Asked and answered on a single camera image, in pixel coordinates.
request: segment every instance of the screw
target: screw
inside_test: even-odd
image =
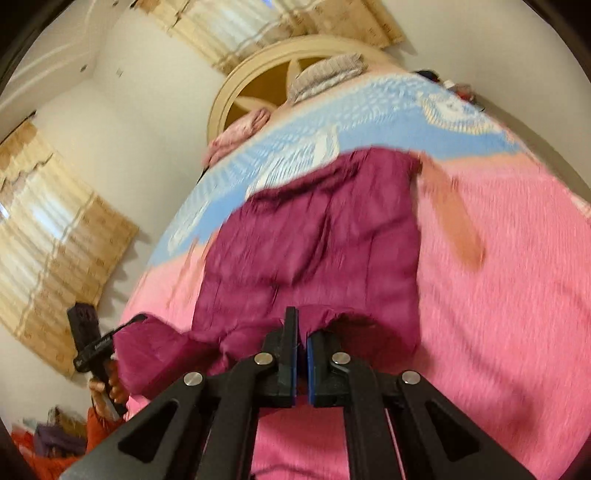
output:
[[[416,385],[421,381],[421,376],[412,370],[407,370],[402,374],[402,381],[408,385]]]
[[[184,376],[183,381],[188,387],[194,387],[203,381],[203,375],[199,372],[191,372]]]
[[[270,365],[273,362],[273,356],[270,353],[261,352],[255,355],[257,365]]]
[[[332,356],[332,360],[337,365],[346,365],[351,361],[351,356],[345,352],[336,352]]]

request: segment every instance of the curtain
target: curtain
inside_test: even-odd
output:
[[[25,121],[0,145],[0,322],[71,377],[66,310],[98,304],[137,230]]]
[[[336,35],[378,48],[404,40],[381,0],[139,0],[136,7],[225,74],[298,35]]]

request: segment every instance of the purple cloth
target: purple cloth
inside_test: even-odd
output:
[[[59,425],[37,425],[33,448],[41,457],[82,456],[86,453],[86,439],[67,434]]]
[[[207,255],[191,331],[151,316],[116,334],[123,384],[153,398],[188,370],[223,371],[259,351],[287,306],[300,309],[304,341],[332,324],[343,348],[374,367],[414,352],[419,168],[406,153],[371,148],[255,194]]]

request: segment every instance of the wooden headboard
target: wooden headboard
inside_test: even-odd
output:
[[[287,100],[293,79],[305,68],[351,52],[361,53],[370,64],[396,64],[391,55],[378,48],[330,35],[291,38],[255,53],[234,69],[217,94],[209,115],[207,141],[251,110],[263,106],[276,110]]]

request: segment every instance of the gray pillow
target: gray pillow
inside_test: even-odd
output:
[[[345,53],[314,63],[292,82],[287,101],[297,103],[318,95],[367,70],[361,53]]]

